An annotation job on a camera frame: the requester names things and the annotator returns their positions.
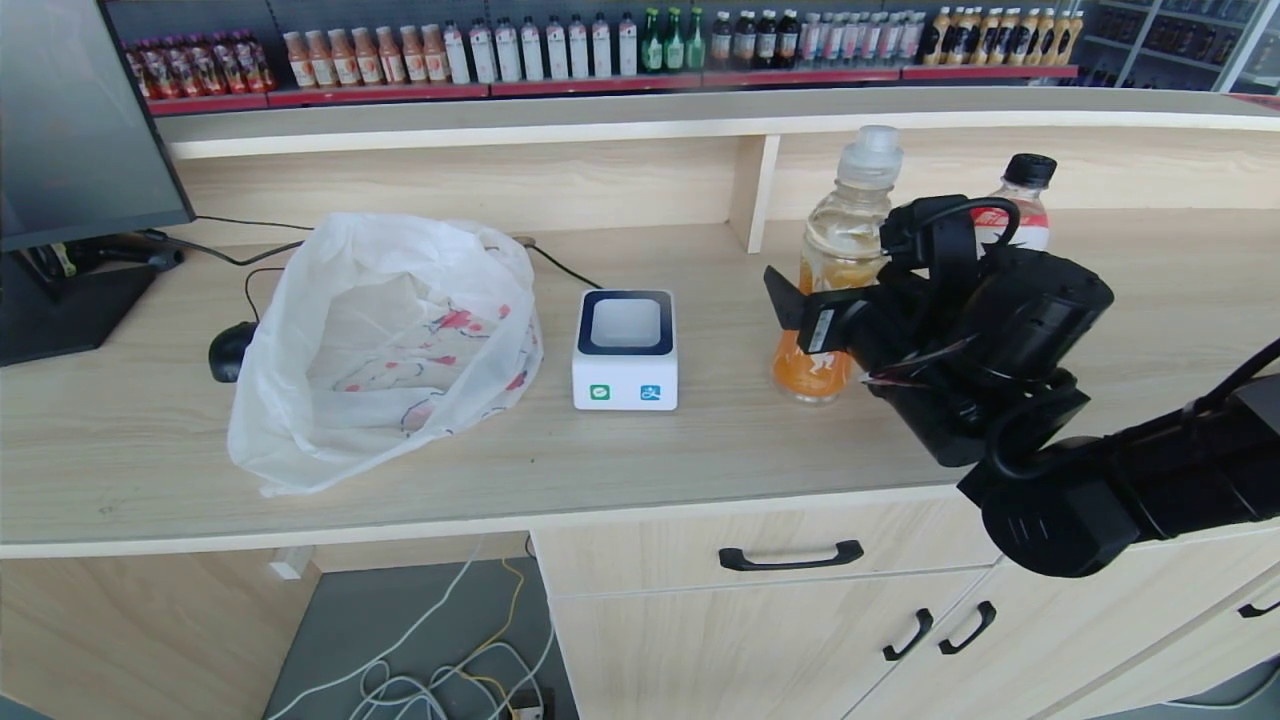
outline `green bottle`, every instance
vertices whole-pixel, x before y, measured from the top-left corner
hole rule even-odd
[[[667,40],[662,44],[667,69],[678,73],[685,69],[685,38],[680,33],[680,8],[667,9]]]
[[[703,9],[689,10],[689,35],[685,41],[685,67],[701,70],[707,64],[707,45],[703,44]]]
[[[640,36],[640,64],[646,73],[662,72],[662,38],[658,33],[658,8],[644,12],[644,33]]]

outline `screen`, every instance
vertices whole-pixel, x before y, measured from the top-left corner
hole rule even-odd
[[[0,249],[192,219],[106,10],[0,0]]]

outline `robotic arm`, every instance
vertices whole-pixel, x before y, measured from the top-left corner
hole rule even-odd
[[[1010,220],[980,259],[975,208]],[[959,489],[1029,570],[1085,577],[1134,542],[1280,515],[1280,375],[1254,378],[1280,340],[1181,410],[1044,446],[1089,401],[1059,361],[1115,296],[1010,246],[1018,220],[1005,199],[924,197],[881,227],[878,284],[804,295],[772,266],[764,283],[805,352],[847,351],[938,464],[974,465]]]

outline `counter top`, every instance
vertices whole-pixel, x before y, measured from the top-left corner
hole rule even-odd
[[[1280,111],[1210,92],[1096,87],[864,87],[475,100],[157,118],[178,160],[325,152],[850,132],[1161,127],[1280,131]]]
[[[1280,211],[1065,211],[1053,247],[1098,272],[1115,306],[1068,356],[1094,400],[1070,434],[1179,407],[1280,328]],[[796,263],[797,223],[744,255],[724,225],[547,233],[571,268],[612,287],[675,292],[676,413],[572,409],[582,290],[534,259],[547,359],[524,400],[312,496],[264,498],[228,460],[233,389],[205,354],[250,318],[244,269],[195,256],[161,275],[108,345],[0,373],[0,557],[242,550],[529,529],[644,515],[786,507],[831,495],[954,492],[887,404],[861,388],[826,409],[767,380],[777,328],[760,274]],[[251,249],[238,249],[247,254]],[[275,279],[251,291],[268,302]]]

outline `white bottle cap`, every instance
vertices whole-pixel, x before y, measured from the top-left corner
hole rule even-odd
[[[836,178],[840,182],[870,188],[893,187],[902,169],[902,149],[897,146],[897,128],[863,126],[858,138],[840,152]]]

